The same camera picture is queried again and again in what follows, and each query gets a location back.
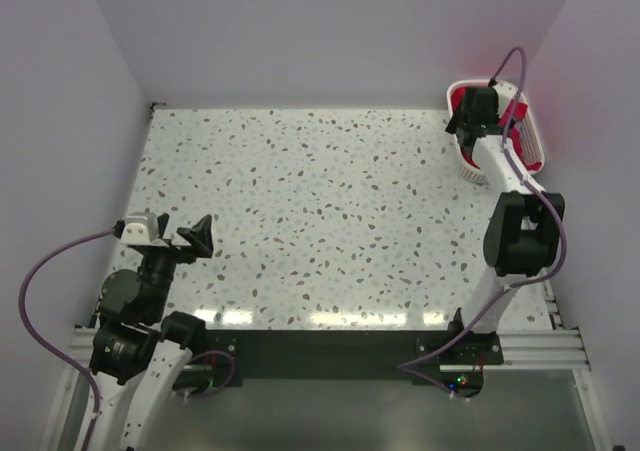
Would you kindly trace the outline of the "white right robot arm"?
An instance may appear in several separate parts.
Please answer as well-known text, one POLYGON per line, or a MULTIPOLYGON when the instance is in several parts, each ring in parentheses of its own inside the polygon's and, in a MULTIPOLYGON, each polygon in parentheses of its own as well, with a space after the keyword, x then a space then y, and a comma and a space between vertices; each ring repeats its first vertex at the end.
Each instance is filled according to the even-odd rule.
POLYGON ((448 357, 459 364, 480 353, 476 334, 498 329, 516 291, 547 280, 566 254, 565 200, 534 178, 545 163, 544 153, 526 98, 508 97, 511 88, 462 80, 446 92, 445 130, 460 173, 469 182, 488 185, 496 196, 482 242, 486 268, 456 315, 465 329, 445 340, 448 357))

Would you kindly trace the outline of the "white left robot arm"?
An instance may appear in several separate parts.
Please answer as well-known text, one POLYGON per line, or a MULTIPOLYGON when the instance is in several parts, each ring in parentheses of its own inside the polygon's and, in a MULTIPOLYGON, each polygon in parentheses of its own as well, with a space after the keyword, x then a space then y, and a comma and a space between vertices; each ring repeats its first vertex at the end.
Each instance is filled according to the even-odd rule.
POLYGON ((212 257, 212 217, 178 228, 183 244, 165 237, 168 221, 168 214, 134 213, 112 231, 141 262, 103 283, 79 450, 141 449, 183 367, 206 354, 204 321, 164 311, 176 268, 212 257))

